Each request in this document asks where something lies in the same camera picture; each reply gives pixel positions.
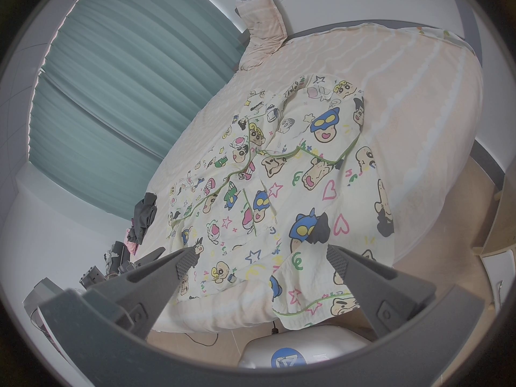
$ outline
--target bed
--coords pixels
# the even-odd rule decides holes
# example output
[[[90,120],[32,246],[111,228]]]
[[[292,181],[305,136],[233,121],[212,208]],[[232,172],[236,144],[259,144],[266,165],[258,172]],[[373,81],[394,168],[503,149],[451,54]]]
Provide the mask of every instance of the bed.
[[[468,159],[482,108],[481,67],[471,48],[448,32],[362,24],[290,40],[259,66],[233,76],[197,114],[152,177],[148,191],[157,195],[157,214],[132,261],[170,247],[171,184],[224,133],[249,90],[284,87],[317,71],[349,76],[366,91],[361,136],[374,153],[388,194],[394,261],[417,245]],[[262,282],[243,281],[218,294],[170,302],[154,329],[218,332],[269,322],[277,318],[270,294]]]

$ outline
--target pillow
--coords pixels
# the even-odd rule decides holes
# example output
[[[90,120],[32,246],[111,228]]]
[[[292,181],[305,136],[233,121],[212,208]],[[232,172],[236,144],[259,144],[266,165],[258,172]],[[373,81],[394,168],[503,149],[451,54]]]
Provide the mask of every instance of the pillow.
[[[236,8],[250,34],[239,69],[249,70],[281,47],[287,31],[273,0],[237,0]]]

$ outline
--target wooden furniture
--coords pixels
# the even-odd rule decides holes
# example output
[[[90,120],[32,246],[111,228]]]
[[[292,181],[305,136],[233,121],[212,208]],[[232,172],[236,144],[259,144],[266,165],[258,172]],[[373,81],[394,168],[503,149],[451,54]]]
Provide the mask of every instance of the wooden furniture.
[[[491,231],[484,246],[474,247],[473,252],[481,257],[486,268],[498,312],[516,277],[516,159],[507,169],[503,189],[494,199],[500,203]]]

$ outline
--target curtain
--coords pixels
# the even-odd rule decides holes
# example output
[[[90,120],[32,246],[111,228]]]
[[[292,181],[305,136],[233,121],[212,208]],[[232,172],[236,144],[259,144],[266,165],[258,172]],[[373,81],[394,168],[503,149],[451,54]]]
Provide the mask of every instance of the curtain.
[[[239,36],[208,0],[79,0],[41,68],[29,160],[130,219],[159,163],[233,76]]]

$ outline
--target wooden floor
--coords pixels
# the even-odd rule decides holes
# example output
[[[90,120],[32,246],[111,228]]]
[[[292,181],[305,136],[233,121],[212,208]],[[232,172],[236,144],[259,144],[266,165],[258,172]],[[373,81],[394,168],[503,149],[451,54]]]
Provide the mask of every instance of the wooden floor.
[[[444,371],[435,385],[441,385],[454,369],[468,356],[485,334],[494,319],[492,292],[480,259],[471,248],[483,245],[496,213],[494,184],[472,160],[446,197],[441,215],[431,231],[395,268],[432,281],[437,296],[452,284],[459,284],[485,300],[486,307],[477,327],[455,361]],[[351,328],[360,333],[371,332],[360,310],[328,320],[329,324]],[[280,331],[285,331],[279,320]],[[197,362],[236,366],[245,345],[252,339],[271,334],[272,323],[252,328],[239,328],[219,334],[212,347],[194,343],[185,334],[152,331],[148,342],[153,346]],[[216,334],[195,333],[190,336],[203,344],[211,344]]]

